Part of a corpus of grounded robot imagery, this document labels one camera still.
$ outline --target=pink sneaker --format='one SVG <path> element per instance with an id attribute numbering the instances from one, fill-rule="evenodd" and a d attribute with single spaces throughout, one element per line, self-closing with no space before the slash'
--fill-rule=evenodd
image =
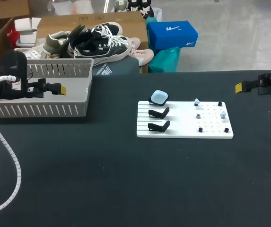
<path id="1" fill-rule="evenodd" d="M 140 39 L 139 38 L 130 38 L 132 42 L 132 47 L 137 50 L 140 47 Z"/>
<path id="2" fill-rule="evenodd" d="M 139 60 L 140 66 L 148 64 L 154 57 L 154 53 L 152 50 L 135 50 L 132 48 L 130 54 L 131 57 Z"/>

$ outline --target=black sneaker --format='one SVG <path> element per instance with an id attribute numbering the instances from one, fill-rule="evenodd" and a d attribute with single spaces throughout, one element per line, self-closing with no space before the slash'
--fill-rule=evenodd
<path id="1" fill-rule="evenodd" d="M 140 0 L 140 12 L 145 19 L 148 17 L 154 17 L 151 0 Z"/>
<path id="2" fill-rule="evenodd" d="M 128 0 L 128 9 L 130 11 L 139 11 L 140 0 Z"/>
<path id="3" fill-rule="evenodd" d="M 108 33 L 109 35 L 122 35 L 122 27 L 116 22 L 107 22 L 81 32 L 78 37 L 70 40 L 67 49 L 68 55 L 74 58 L 75 46 L 81 43 L 86 43 L 95 36 L 100 36 L 100 32 Z"/>
<path id="4" fill-rule="evenodd" d="M 86 43 L 76 45 L 75 58 L 93 58 L 93 65 L 118 61 L 126 57 L 132 49 L 131 40 L 124 36 L 101 35 Z"/>
<path id="5" fill-rule="evenodd" d="M 128 0 L 116 0 L 115 1 L 114 11 L 119 12 L 119 13 L 129 11 L 129 9 L 128 9 Z"/>

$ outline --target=white shoe box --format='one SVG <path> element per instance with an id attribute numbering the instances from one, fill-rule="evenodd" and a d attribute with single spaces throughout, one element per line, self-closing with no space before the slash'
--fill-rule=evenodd
<path id="1" fill-rule="evenodd" d="M 39 25 L 41 18 L 33 17 L 32 18 L 32 30 L 37 30 L 37 26 Z"/>
<path id="2" fill-rule="evenodd" d="M 21 44 L 34 44 L 36 39 L 36 32 L 21 32 L 20 42 Z"/>
<path id="3" fill-rule="evenodd" d="M 32 21 L 30 18 L 17 19 L 14 25 L 18 32 L 32 31 Z"/>

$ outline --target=white coiled cable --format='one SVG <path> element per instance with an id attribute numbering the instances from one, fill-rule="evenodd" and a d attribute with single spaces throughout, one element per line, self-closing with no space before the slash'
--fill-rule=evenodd
<path id="1" fill-rule="evenodd" d="M 11 81 L 11 82 L 15 82 L 17 80 L 16 77 L 14 76 L 1 76 L 0 77 L 0 82 L 2 81 Z M 4 137 L 2 136 L 2 134 L 0 133 L 0 140 L 2 141 L 2 143 L 4 144 L 4 146 L 6 147 L 6 149 L 8 150 L 8 152 L 10 153 L 16 168 L 17 168 L 17 184 L 16 187 L 13 191 L 13 193 L 11 194 L 11 196 L 3 203 L 0 205 L 0 210 L 4 209 L 8 204 L 11 203 L 11 201 L 15 198 L 15 196 L 17 195 L 17 192 L 21 186 L 21 180 L 22 180 L 22 172 L 21 172 L 21 167 L 20 167 L 20 163 L 18 162 L 17 156 L 15 155 L 15 153 L 13 152 L 13 150 L 11 149 L 10 145 L 7 143 L 7 141 L 4 139 Z"/>

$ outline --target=gray plastic basket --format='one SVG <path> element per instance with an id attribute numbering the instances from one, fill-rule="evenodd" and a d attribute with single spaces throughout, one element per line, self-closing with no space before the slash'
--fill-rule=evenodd
<path id="1" fill-rule="evenodd" d="M 45 92 L 44 98 L 0 99 L 0 118 L 86 116 L 92 83 L 93 59 L 29 59 L 27 71 L 33 77 L 61 83 L 66 95 Z"/>

